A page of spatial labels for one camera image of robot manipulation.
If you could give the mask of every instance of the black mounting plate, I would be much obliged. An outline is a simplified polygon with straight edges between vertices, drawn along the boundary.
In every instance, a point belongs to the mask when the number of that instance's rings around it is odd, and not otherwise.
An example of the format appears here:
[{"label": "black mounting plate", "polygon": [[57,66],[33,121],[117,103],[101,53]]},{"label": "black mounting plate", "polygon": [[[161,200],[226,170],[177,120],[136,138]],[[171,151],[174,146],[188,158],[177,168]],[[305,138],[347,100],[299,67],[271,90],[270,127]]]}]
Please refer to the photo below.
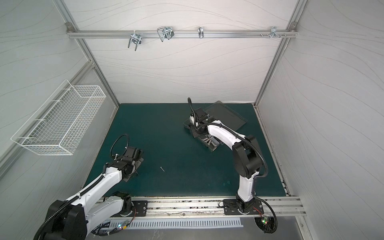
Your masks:
[{"label": "black mounting plate", "polygon": [[[145,217],[147,214],[148,201],[132,201],[132,206],[136,208],[135,217]],[[133,217],[134,213],[129,214],[126,217]],[[121,217],[120,213],[112,215],[111,217]]]},{"label": "black mounting plate", "polygon": [[[237,208],[237,201],[236,199],[224,199],[224,214],[225,215],[257,215],[259,214],[258,211],[255,209],[251,209],[251,211],[248,214],[242,214],[238,208]],[[253,203],[253,207],[255,207],[257,210],[259,210],[262,214],[264,213],[262,202],[260,200],[256,200]]]}]

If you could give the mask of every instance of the white wire basket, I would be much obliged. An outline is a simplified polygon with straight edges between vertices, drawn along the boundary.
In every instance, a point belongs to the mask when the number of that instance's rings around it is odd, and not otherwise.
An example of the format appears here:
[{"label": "white wire basket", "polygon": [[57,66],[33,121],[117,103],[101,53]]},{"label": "white wire basket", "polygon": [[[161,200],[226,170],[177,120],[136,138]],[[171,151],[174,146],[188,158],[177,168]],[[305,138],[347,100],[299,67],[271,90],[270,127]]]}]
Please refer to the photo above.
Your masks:
[{"label": "white wire basket", "polygon": [[42,113],[41,108],[50,99],[12,136],[13,142],[37,155],[73,155],[106,96],[97,85],[65,83],[69,87],[55,91],[63,93],[57,100],[51,100],[48,111]]}]

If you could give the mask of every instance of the green table surface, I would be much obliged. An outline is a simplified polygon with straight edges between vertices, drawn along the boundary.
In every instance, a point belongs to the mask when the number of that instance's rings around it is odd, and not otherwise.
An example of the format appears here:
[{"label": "green table surface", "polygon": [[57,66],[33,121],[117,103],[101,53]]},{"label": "green table surface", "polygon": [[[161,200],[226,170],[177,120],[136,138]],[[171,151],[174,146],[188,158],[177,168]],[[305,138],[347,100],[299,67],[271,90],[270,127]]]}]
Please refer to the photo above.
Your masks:
[{"label": "green table surface", "polygon": [[[209,105],[193,104],[193,107],[204,109]],[[268,164],[268,176],[257,181],[257,195],[285,196],[252,105],[226,105],[248,120],[237,132],[256,137]],[[109,150],[116,138],[128,133],[129,145],[144,150],[144,161],[137,177],[119,182],[105,196],[115,191],[133,196],[235,196],[239,175],[233,165],[231,149],[220,145],[210,152],[194,139],[183,126],[189,114],[188,104],[121,104],[86,184],[101,173],[106,162],[112,161]],[[116,143],[114,153],[121,153],[124,144],[122,138]]]}]

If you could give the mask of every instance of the white wall panel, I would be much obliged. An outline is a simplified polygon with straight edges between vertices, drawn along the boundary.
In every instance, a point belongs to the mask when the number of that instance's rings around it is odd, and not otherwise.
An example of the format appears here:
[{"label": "white wall panel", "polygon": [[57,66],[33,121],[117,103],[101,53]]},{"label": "white wall panel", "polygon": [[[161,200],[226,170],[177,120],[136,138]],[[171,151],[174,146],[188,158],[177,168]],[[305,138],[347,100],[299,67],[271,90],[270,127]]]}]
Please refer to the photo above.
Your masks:
[{"label": "white wall panel", "polygon": [[310,0],[259,106],[314,239],[384,239],[383,12]]},{"label": "white wall panel", "polygon": [[[65,0],[81,30],[285,29],[296,0]],[[121,103],[250,103],[279,40],[87,40]]]},{"label": "white wall panel", "polygon": [[86,62],[52,1],[0,2],[0,156],[19,127]]},{"label": "white wall panel", "polygon": [[[106,92],[93,70],[79,85],[99,85]],[[20,153],[0,181],[1,239],[32,239],[48,207],[82,188],[114,110],[107,97],[72,156],[38,156],[26,149]],[[17,231],[10,230],[15,226]]]},{"label": "white wall panel", "polygon": [[253,102],[279,40],[87,40],[121,103]]},{"label": "white wall panel", "polygon": [[81,30],[285,29],[296,0],[65,0]]}]

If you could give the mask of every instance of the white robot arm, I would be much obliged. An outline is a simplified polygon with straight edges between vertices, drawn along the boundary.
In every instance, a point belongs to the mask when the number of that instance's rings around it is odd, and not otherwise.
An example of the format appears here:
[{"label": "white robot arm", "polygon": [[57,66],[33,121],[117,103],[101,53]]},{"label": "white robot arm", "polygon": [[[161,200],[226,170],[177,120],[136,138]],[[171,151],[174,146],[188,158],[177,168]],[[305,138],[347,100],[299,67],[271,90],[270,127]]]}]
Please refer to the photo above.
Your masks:
[{"label": "white robot arm", "polygon": [[233,131],[201,108],[193,109],[190,98],[188,98],[188,103],[192,111],[189,118],[189,129],[193,137],[213,136],[232,150],[235,169],[240,175],[236,196],[237,207],[241,213],[248,213],[254,203],[253,185],[255,177],[259,175],[260,167],[264,167],[264,174],[259,177],[265,177],[268,174],[267,164],[258,149],[255,137],[252,135],[246,137]]},{"label": "white robot arm", "polygon": [[[94,207],[95,203],[111,187],[122,179],[127,180],[140,166],[143,151],[126,147],[125,153],[104,166],[103,172],[85,188],[66,201],[57,200],[48,209],[46,220],[38,229],[33,240],[82,240],[108,217],[119,212],[132,210],[131,196],[112,196]],[[119,232],[125,224],[114,229]]]}]

